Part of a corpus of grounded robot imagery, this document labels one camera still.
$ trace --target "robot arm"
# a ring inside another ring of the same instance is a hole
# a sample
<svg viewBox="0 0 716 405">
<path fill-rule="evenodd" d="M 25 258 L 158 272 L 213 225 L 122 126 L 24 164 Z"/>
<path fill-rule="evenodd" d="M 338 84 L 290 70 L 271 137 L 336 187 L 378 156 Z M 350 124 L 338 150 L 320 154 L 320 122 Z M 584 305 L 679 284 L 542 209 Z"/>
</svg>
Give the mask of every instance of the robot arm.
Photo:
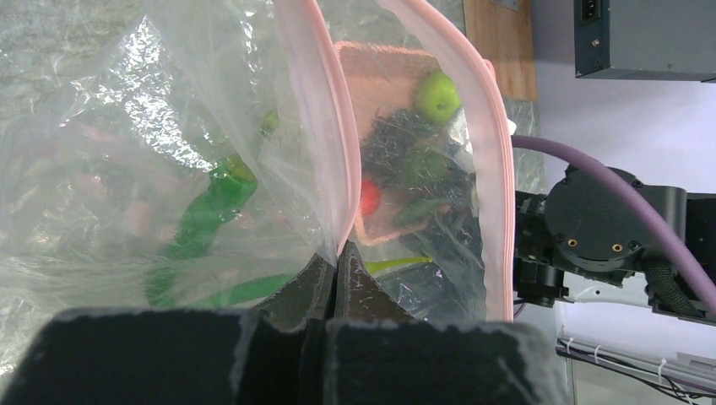
<svg viewBox="0 0 716 405">
<path fill-rule="evenodd" d="M 716 280 L 716 195 L 688 194 L 672 186 L 644 185 L 612 169 L 641 194 L 685 242 Z M 645 273 L 654 312 L 716 324 L 671 266 L 636 215 L 587 173 L 570 166 L 548 195 L 516 195 L 514 288 L 534 305 L 552 307 L 569 295 L 564 272 L 621 286 Z"/>
</svg>

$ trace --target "plastic bag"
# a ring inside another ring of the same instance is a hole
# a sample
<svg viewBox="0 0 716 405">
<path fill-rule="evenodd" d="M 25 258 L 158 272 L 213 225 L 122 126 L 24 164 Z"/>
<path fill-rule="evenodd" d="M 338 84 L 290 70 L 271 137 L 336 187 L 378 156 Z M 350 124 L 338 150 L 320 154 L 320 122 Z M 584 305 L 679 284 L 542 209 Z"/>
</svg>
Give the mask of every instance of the plastic bag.
<svg viewBox="0 0 716 405">
<path fill-rule="evenodd" d="M 341 75 L 311 1 L 148 2 L 2 139 L 2 373 L 67 307 L 248 305 L 335 262 L 360 182 Z"/>
<path fill-rule="evenodd" d="M 429 257 L 462 317 L 511 320 L 513 156 L 491 65 L 427 2 L 319 3 L 361 138 L 364 257 Z"/>
</svg>

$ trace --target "wooden board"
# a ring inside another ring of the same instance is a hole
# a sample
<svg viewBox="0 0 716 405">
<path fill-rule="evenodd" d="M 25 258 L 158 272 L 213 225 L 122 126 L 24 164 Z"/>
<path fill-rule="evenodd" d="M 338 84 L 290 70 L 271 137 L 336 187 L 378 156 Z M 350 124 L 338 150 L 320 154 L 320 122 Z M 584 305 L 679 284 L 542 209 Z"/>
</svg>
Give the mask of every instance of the wooden board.
<svg viewBox="0 0 716 405">
<path fill-rule="evenodd" d="M 492 0 L 464 0 L 464 10 L 467 36 L 495 66 L 502 96 L 537 100 L 529 0 L 518 0 L 518 11 Z"/>
</svg>

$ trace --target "red strawberry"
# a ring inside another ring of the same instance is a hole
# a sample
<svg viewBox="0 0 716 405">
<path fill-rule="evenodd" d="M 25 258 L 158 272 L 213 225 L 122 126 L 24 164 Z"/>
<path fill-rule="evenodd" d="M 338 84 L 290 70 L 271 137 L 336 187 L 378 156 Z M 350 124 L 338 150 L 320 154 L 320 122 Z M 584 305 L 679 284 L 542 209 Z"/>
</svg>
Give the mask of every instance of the red strawberry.
<svg viewBox="0 0 716 405">
<path fill-rule="evenodd" d="M 361 215 L 370 217 L 380 206 L 380 190 L 370 180 L 364 179 L 361 183 Z"/>
</svg>

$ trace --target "black cable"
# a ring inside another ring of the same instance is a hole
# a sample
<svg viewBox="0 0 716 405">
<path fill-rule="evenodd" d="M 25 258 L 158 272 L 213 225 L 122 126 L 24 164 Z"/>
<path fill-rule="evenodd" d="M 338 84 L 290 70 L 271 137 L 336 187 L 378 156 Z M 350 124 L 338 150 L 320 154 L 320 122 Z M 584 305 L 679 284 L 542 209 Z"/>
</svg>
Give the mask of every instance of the black cable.
<svg viewBox="0 0 716 405">
<path fill-rule="evenodd" d="M 558 339 L 557 339 L 557 342 L 558 342 L 563 348 L 566 348 L 566 347 L 567 347 L 567 344 L 566 344 L 564 341 L 562 341 L 561 339 L 558 338 Z M 575 353 L 577 353 L 577 354 L 581 354 L 582 356 L 593 356 L 593 355 L 594 355 L 594 353 L 587 352 L 587 351 L 584 351 L 584 350 L 580 350 L 580 349 L 578 349 L 578 348 L 572 348 L 572 347 L 570 347 L 569 350 L 570 350 L 571 352 L 573 351 L 573 352 L 575 352 Z M 559 353 L 558 355 L 563 356 L 563 357 L 566 357 L 565 354 L 563 354 L 563 353 Z M 637 367 L 637 366 L 634 365 L 634 364 L 631 364 L 631 363 L 629 363 L 629 362 L 626 362 L 626 361 L 624 361 L 624 360 L 622 360 L 622 359 L 617 359 L 617 358 L 615 358 L 615 357 L 609 356 L 608 354 L 602 354 L 602 355 L 599 356 L 599 358 L 600 358 L 600 359 L 607 360 L 607 361 L 610 361 L 611 363 L 615 363 L 615 364 L 617 364 L 617 365 L 621 365 L 621 366 L 624 366 L 624 367 L 628 367 L 628 368 L 633 369 L 633 370 L 639 370 L 639 371 L 643 371 L 643 372 L 645 372 L 645 373 L 653 374 L 653 371 L 646 370 L 646 369 L 643 369 L 643 368 L 641 368 L 641 367 Z M 577 357 L 577 358 L 575 358 L 575 359 L 581 360 L 581 361 L 583 361 L 583 362 L 585 362 L 585 363 L 589 363 L 589 364 L 592 364 L 592 365 L 597 365 L 597 366 L 602 367 L 602 368 L 607 369 L 607 370 L 613 370 L 613 371 L 615 371 L 615 372 L 617 372 L 617 373 L 619 373 L 619 374 L 631 376 L 631 377 L 633 377 L 634 379 L 640 380 L 642 383 L 644 383 L 644 384 L 646 384 L 646 385 L 648 385 L 648 386 L 651 386 L 653 389 L 655 389 L 655 390 L 657 390 L 657 391 L 659 391 L 659 392 L 662 392 L 662 393 L 664 393 L 665 395 L 671 396 L 671 394 L 668 393 L 667 391 L 663 391 L 664 389 L 668 389 L 668 388 L 666 388 L 666 387 L 664 387 L 664 386 L 662 386 L 662 385 L 660 385 L 660 384 L 657 384 L 657 383 L 654 383 L 654 382 L 648 381 L 648 380 L 643 380 L 643 379 L 640 379 L 639 377 L 636 377 L 635 375 L 631 375 L 631 374 L 628 374 L 628 373 L 625 373 L 625 372 L 621 372 L 621 371 L 619 371 L 619 370 L 614 370 L 614 369 L 612 369 L 612 368 L 610 368 L 610 367 L 603 366 L 602 364 L 596 364 L 596 363 L 587 361 L 587 360 L 585 360 L 585 359 L 581 359 L 581 358 L 579 358 L 579 357 Z M 676 396 L 678 397 L 678 398 L 676 398 L 676 399 L 682 399 L 682 398 L 685 398 L 686 396 L 689 396 L 689 398 L 691 398 L 691 399 L 698 399 L 698 398 L 702 398 L 702 397 L 706 397 L 706 398 L 716 398 L 716 395 L 710 395 L 710 394 L 695 394 L 695 393 L 693 393 L 693 392 L 688 392 L 688 391 L 681 390 L 681 389 L 679 389 L 679 388 L 676 386 L 676 384 L 675 384 L 668 376 L 662 376 L 661 378 L 663 378 L 663 379 L 665 379 L 665 380 L 667 380 L 667 381 L 669 382 L 669 385 L 671 386 L 671 389 L 670 389 L 670 390 L 673 391 L 674 394 L 676 394 Z"/>
</svg>

